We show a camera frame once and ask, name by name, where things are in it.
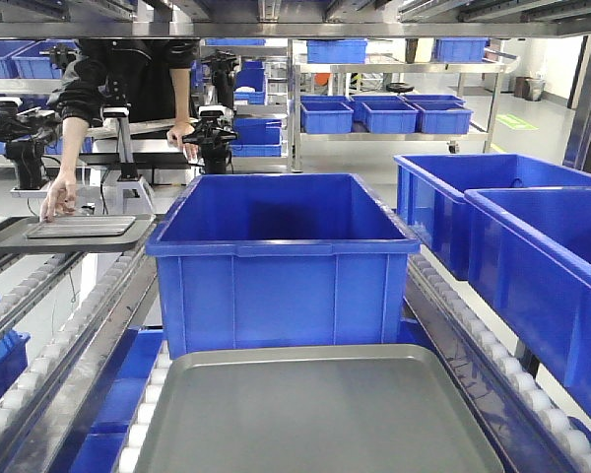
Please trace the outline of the person left hand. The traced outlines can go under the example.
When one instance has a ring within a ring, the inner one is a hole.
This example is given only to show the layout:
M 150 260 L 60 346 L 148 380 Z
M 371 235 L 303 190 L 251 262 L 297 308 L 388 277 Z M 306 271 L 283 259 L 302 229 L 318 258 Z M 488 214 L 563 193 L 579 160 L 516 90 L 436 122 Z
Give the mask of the person left hand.
M 183 137 L 193 131 L 194 127 L 190 123 L 175 122 L 166 133 L 168 143 L 182 152 L 188 162 L 192 162 L 197 158 L 197 146 L 184 143 Z

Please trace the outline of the person right hand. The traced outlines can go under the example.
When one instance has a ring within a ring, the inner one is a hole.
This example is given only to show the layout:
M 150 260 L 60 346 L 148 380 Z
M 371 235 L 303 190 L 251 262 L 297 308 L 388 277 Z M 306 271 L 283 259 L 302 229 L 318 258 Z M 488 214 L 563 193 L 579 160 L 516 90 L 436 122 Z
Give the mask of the person right hand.
M 61 171 L 50 184 L 39 211 L 39 220 L 52 222 L 57 216 L 71 216 L 76 211 L 77 183 L 73 172 Z

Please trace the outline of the second robot left arm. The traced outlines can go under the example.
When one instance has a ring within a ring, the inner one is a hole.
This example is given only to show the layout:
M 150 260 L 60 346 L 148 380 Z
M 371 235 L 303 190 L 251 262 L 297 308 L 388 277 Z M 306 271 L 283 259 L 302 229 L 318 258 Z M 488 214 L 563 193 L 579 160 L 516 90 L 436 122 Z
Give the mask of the second robot left arm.
M 45 147 L 59 138 L 61 118 L 51 109 L 19 111 L 22 100 L 0 97 L 0 142 L 3 156 L 15 167 L 18 190 L 40 190 L 49 178 L 42 162 Z

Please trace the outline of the second robot right arm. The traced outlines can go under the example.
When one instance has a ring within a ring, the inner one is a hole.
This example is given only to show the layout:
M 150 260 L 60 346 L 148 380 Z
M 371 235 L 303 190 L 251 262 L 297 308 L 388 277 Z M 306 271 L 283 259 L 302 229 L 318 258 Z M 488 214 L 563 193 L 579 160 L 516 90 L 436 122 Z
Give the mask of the second robot right arm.
M 225 174 L 231 164 L 230 142 L 238 138 L 232 128 L 234 115 L 234 68 L 237 58 L 234 53 L 217 50 L 202 60 L 209 66 L 212 84 L 216 88 L 218 106 L 204 106 L 199 111 L 199 121 L 194 131 L 182 137 L 184 144 L 197 145 L 203 160 L 204 174 Z

